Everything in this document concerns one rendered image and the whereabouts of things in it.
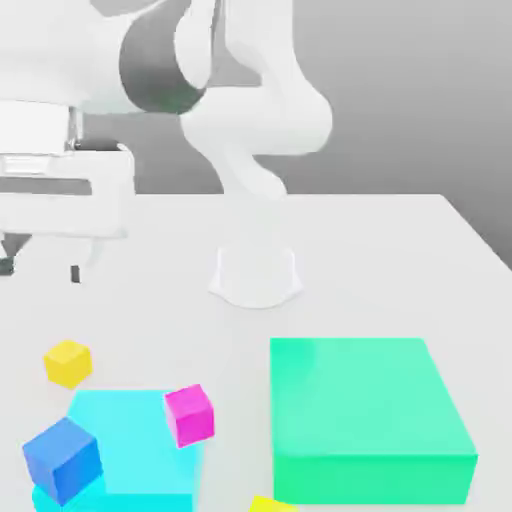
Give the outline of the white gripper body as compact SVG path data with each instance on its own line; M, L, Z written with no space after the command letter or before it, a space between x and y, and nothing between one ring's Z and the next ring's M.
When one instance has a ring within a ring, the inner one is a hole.
M85 180L83 196L0 192L0 232L86 238L122 238L135 199L135 162L126 148L68 151L43 159L0 158L0 177Z

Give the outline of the small yellow cube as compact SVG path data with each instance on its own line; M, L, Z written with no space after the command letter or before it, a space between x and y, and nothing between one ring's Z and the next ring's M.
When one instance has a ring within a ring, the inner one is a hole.
M299 509L296 505L256 495L250 504L248 512L299 512Z
M76 388L93 370L90 349L72 340L52 347L43 361L48 379L66 389Z

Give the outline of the small magenta cube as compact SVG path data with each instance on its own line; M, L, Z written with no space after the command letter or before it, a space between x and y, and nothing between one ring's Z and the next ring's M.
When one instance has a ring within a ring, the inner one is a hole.
M213 405L200 384L163 396L167 423L178 448L184 448L215 435Z

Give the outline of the small blue cube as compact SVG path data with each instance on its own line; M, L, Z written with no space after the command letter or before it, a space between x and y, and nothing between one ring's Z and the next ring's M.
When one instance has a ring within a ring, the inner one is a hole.
M22 446L33 483L60 506L103 474L97 439L68 417Z

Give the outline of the large cyan box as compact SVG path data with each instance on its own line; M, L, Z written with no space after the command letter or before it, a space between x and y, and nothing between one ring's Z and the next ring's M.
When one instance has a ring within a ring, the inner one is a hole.
M61 506L36 487L37 512L198 512L203 446L176 446L162 390L78 391L70 420L98 441L103 475Z

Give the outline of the large green box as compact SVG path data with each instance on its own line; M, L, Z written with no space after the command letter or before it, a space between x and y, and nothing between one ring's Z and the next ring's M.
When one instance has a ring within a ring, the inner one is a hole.
M476 447L424 341L270 342L273 494L299 505L460 505Z

